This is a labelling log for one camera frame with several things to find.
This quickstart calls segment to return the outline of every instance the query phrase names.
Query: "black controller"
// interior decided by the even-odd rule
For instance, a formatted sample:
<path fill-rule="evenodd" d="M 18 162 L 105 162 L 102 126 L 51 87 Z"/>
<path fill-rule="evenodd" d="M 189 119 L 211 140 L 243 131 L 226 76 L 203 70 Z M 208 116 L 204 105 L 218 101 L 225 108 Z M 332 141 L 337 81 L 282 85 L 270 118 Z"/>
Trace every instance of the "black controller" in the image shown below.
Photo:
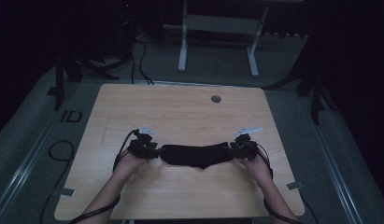
<path fill-rule="evenodd" d="M 160 156 L 160 150 L 155 149 L 157 143 L 151 142 L 152 137 L 145 133 L 134 132 L 135 140 L 130 142 L 128 151 L 134 156 L 141 159 L 154 159 Z"/>
<path fill-rule="evenodd" d="M 229 154 L 233 158 L 247 158 L 249 161 L 253 161 L 258 153 L 257 143 L 250 141 L 250 136 L 247 133 L 239 135 L 234 142 L 230 143 Z"/>

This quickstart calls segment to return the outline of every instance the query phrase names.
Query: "desk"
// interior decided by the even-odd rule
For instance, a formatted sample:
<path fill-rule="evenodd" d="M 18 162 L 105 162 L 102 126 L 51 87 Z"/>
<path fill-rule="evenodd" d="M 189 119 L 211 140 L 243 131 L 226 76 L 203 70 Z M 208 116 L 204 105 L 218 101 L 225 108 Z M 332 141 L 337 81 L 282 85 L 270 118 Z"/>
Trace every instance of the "desk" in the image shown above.
<path fill-rule="evenodd" d="M 211 101 L 212 95 L 221 98 Z M 70 220 L 91 202 L 111 175 L 113 161 L 131 130 L 149 126 L 153 141 L 208 146 L 231 142 L 235 131 L 260 126 L 251 133 L 267 150 L 274 181 L 297 216 L 305 208 L 279 138 L 270 108 L 260 89 L 207 86 L 103 85 L 92 109 L 55 217 Z M 113 219 L 261 217 L 268 216 L 263 195 L 235 161 L 205 170 L 168 165 L 160 159 L 143 165 L 125 186 Z"/>

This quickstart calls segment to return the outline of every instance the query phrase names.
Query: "round hole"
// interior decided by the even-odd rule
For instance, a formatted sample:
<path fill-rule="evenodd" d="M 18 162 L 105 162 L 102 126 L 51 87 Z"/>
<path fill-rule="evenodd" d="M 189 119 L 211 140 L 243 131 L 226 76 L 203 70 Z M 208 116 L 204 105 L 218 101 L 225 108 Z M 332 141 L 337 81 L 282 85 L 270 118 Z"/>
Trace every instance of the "round hole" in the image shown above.
<path fill-rule="evenodd" d="M 219 95 L 213 95 L 213 96 L 211 96 L 211 101 L 213 102 L 213 103 L 219 103 L 220 101 L 221 101 L 221 98 L 220 98 L 220 96 Z"/>

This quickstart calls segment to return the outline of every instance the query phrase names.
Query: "dark wall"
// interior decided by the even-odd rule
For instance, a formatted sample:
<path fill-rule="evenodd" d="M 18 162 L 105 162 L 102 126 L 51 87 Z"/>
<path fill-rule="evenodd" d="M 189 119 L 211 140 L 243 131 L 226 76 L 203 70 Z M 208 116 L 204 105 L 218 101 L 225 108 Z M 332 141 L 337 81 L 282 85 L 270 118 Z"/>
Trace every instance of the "dark wall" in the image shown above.
<path fill-rule="evenodd" d="M 0 0 L 0 130 L 53 67 L 59 43 L 101 58 L 89 13 L 98 1 L 90 2 Z"/>
<path fill-rule="evenodd" d="M 339 17 L 325 76 L 384 194 L 384 1 L 345 5 Z"/>

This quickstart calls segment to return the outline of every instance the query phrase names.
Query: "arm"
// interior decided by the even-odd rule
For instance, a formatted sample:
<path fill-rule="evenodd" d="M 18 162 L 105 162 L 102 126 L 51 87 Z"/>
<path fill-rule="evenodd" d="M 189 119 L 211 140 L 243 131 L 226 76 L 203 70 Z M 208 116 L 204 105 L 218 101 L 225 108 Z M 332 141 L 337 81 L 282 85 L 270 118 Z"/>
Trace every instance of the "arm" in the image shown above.
<path fill-rule="evenodd" d="M 131 153 L 125 155 L 118 163 L 115 171 L 105 185 L 101 188 L 99 193 L 92 200 L 90 205 L 84 210 L 82 214 L 95 211 L 102 207 L 105 207 L 113 203 L 116 198 L 120 195 L 124 185 L 128 182 L 128 179 L 135 173 L 139 166 L 148 162 L 147 160 L 136 158 Z M 98 214 L 93 217 L 81 220 L 78 224 L 83 223 L 108 223 L 113 209 L 110 209 L 104 213 Z"/>
<path fill-rule="evenodd" d="M 271 209 L 284 217 L 297 220 L 296 216 L 279 192 L 276 184 L 273 182 L 263 158 L 257 155 L 253 161 L 242 160 L 240 163 L 247 168 L 250 175 L 255 179 L 256 184 L 262 189 L 264 198 Z M 287 223 L 273 216 L 271 216 L 271 218 L 275 224 Z"/>

